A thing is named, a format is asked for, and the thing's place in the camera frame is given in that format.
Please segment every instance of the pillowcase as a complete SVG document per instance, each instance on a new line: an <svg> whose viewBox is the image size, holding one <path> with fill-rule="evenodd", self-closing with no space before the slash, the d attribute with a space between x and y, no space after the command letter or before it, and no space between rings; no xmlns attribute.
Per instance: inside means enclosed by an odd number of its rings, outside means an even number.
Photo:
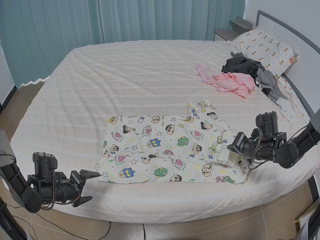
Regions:
<svg viewBox="0 0 320 240"><path fill-rule="evenodd" d="M246 58L260 61L275 77L279 77L298 59L290 45L258 27L236 37L231 45Z"/></svg>

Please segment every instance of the nightstand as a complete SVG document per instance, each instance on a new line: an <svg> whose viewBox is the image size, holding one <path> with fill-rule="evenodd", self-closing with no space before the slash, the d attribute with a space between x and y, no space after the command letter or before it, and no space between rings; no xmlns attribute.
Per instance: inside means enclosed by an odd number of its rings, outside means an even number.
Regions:
<svg viewBox="0 0 320 240"><path fill-rule="evenodd" d="M214 41L232 41L237 36L252 29L252 23L238 16L235 18L235 21L230 20L230 23L233 26L233 30L223 28L215 29Z"/></svg>

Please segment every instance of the mattress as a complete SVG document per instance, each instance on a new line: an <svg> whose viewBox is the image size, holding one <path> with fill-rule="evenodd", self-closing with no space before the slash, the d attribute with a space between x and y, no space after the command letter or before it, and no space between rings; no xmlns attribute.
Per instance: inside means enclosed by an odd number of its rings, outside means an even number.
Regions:
<svg viewBox="0 0 320 240"><path fill-rule="evenodd" d="M306 125L301 113L288 122L258 88L244 99L202 82L195 63L220 73L230 52L227 42L153 40L89 45L72 50L54 70L22 118L11 146L26 177L34 173L35 151L54 154L58 170L95 170L112 115L185 113L189 101L209 100L234 131L249 136L259 113L276 111L288 137ZM129 223L185 222L237 212L270 202L305 183L319 169L319 146L294 167L268 162L241 184L144 182L110 184L87 180L82 195L93 199L77 208L54 209L77 216Z"/></svg>

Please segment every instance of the headboard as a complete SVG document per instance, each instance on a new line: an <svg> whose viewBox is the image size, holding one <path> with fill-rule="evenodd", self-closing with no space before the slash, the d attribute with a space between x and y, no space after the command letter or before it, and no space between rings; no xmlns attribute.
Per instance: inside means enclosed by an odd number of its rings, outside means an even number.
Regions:
<svg viewBox="0 0 320 240"><path fill-rule="evenodd" d="M313 116L320 108L320 48L286 23L260 10L256 26L288 43L299 54L299 59L282 76L289 82L309 116Z"/></svg>

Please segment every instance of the white label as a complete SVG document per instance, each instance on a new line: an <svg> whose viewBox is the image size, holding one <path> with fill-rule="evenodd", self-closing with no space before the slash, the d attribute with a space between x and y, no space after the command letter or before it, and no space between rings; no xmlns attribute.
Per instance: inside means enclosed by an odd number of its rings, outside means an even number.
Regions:
<svg viewBox="0 0 320 240"><path fill-rule="evenodd" d="M244 133L243 133L243 134L241 134L241 136L240 136L239 140L237 141L237 146L239 146L239 145L240 145L240 143L242 142L242 140L243 140L244 136L245 136L245 134L244 134Z"/></svg>
<svg viewBox="0 0 320 240"><path fill-rule="evenodd" d="M75 174L73 172L71 173L71 175L75 179L75 181L78 182L78 184L80 184L79 179L75 176Z"/></svg>

